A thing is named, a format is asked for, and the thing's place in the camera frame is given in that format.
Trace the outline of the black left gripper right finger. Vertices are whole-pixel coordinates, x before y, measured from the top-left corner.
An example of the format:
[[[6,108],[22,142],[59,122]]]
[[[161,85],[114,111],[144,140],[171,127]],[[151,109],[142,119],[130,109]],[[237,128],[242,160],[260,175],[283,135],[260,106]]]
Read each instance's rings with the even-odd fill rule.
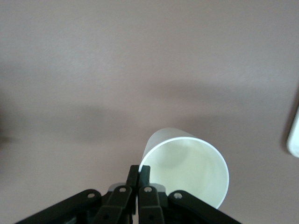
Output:
[[[150,183],[150,166],[139,173],[139,223],[141,224],[238,224],[239,221],[196,198]]]

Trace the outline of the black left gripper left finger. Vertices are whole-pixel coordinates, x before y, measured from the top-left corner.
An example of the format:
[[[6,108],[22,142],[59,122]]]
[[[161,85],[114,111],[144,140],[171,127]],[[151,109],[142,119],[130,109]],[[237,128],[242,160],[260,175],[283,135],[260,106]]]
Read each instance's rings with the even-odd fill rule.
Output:
[[[125,183],[113,184],[105,195],[87,189],[21,221],[19,224],[131,224],[139,166],[130,167]]]

